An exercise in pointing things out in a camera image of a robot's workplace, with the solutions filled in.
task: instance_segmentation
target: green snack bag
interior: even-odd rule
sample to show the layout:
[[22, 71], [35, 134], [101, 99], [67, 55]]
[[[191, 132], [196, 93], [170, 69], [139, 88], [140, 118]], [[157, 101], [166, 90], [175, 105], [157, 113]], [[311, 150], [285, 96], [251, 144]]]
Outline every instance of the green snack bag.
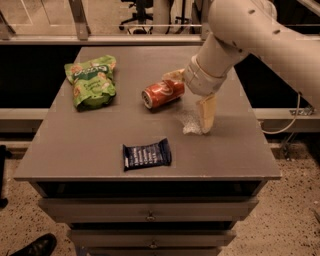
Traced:
[[64, 66], [67, 79], [73, 85], [73, 104], [79, 111], [101, 108], [111, 102], [116, 95], [115, 65], [115, 57], [105, 55]]

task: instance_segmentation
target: gray table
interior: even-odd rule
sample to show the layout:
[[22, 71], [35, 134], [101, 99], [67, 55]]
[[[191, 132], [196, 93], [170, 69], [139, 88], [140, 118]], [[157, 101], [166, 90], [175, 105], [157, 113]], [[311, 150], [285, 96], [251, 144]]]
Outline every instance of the gray table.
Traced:
[[[229, 231], [234, 223], [256, 205], [254, 196], [268, 180], [281, 177], [234, 70], [217, 94], [210, 134], [182, 133], [175, 115], [192, 110], [198, 99], [189, 91], [156, 111], [144, 107], [141, 91], [163, 73], [184, 68], [198, 49], [82, 48], [76, 62], [116, 57], [115, 100], [78, 113], [65, 81], [15, 174], [38, 190], [40, 206], [50, 216], [69, 224], [76, 246], [108, 255], [130, 255], [129, 247], [140, 255], [151, 249], [172, 255], [172, 248], [185, 255], [194, 255], [194, 248], [198, 255], [217, 254], [234, 237]], [[122, 144], [148, 145], [163, 138], [171, 146], [171, 166], [124, 172]], [[177, 231], [176, 244], [168, 242], [169, 230]], [[110, 242], [119, 236], [123, 242]]]

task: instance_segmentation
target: black shoe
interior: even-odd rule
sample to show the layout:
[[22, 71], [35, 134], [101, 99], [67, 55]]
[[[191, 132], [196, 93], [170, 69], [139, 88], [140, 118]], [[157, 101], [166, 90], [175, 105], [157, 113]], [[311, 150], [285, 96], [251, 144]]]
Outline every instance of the black shoe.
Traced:
[[10, 256], [50, 256], [57, 245], [53, 234], [46, 234]]

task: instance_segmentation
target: soda can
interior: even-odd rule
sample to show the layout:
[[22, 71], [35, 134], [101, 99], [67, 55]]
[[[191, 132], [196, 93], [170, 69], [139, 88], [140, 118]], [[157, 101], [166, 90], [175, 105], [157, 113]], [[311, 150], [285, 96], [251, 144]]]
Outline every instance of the soda can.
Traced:
[[184, 94], [184, 83], [181, 81], [164, 80], [148, 86], [142, 91], [144, 105], [157, 108]]

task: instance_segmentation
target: speckled floor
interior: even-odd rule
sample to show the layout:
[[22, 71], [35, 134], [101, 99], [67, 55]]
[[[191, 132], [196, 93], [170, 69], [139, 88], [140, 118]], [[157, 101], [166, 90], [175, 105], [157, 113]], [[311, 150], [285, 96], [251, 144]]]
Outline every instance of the speckled floor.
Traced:
[[[291, 161], [284, 159], [279, 144], [270, 143], [270, 147], [283, 178], [263, 188], [260, 203], [247, 219], [236, 224], [237, 237], [219, 256], [320, 255], [320, 223], [311, 210], [320, 212], [317, 157], [310, 154], [305, 141], [291, 146]], [[19, 162], [8, 159], [5, 164], [4, 194], [9, 204], [0, 211], [0, 255], [13, 253], [48, 232], [58, 240], [53, 256], [76, 255], [66, 237], [68, 227], [56, 224], [38, 208], [39, 195], [28, 183], [12, 179]]]

